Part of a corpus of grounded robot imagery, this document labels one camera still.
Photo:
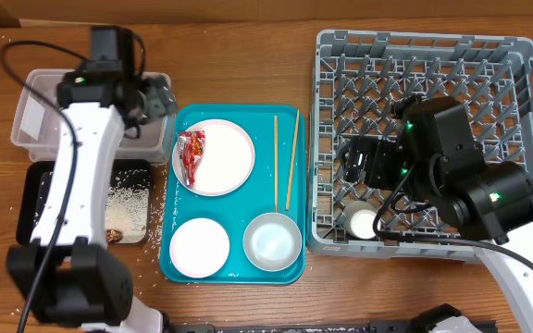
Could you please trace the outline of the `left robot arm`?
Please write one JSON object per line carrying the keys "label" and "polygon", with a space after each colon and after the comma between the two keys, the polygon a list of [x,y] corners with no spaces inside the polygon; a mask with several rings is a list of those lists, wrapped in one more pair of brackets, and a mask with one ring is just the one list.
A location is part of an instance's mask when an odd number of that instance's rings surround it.
{"label": "left robot arm", "polygon": [[133,291],[129,269],[108,249],[105,205],[115,155],[143,125],[177,113],[169,82],[145,75],[142,38],[94,26],[90,53],[67,73],[50,107],[59,145],[45,207],[29,242],[12,246],[6,270],[25,304],[19,319],[87,332],[166,332],[167,315]]}

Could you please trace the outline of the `pink bowl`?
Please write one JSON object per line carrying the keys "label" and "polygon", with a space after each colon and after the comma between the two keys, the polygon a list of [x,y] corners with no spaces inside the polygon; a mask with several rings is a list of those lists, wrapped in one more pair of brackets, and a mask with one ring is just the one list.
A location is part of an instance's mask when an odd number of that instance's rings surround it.
{"label": "pink bowl", "polygon": [[199,217],[183,223],[174,232],[169,256],[183,276],[208,278],[226,263],[229,248],[226,230],[212,219]]}

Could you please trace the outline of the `white paper cup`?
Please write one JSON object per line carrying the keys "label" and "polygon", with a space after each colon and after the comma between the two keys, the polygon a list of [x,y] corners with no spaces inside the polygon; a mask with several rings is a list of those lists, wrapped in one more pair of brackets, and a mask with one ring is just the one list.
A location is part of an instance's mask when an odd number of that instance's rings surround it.
{"label": "white paper cup", "polygon": [[349,203],[343,210],[345,220],[341,226],[352,236],[361,240],[376,238],[373,225],[377,215],[375,207],[363,201]]}

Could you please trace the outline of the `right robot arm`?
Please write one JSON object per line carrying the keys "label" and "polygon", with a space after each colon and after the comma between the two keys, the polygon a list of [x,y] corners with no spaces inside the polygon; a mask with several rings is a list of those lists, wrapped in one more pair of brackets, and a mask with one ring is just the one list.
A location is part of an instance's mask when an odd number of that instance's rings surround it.
{"label": "right robot arm", "polygon": [[372,222],[377,237],[435,243],[437,238],[383,231],[380,219],[407,196],[415,212],[433,207],[456,228],[444,243],[470,246],[502,290],[519,327],[533,332],[533,178],[511,161],[489,164],[452,97],[411,96],[392,107],[395,141],[358,136],[340,152],[343,178],[387,190]]}

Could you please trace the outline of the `red snack wrapper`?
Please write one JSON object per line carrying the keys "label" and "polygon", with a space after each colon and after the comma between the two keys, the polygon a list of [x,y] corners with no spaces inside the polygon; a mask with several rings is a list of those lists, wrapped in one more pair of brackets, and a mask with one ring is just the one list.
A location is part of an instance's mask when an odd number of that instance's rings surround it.
{"label": "red snack wrapper", "polygon": [[195,183],[195,173],[205,150],[205,132],[203,130],[182,131],[178,134],[180,173],[186,187]]}

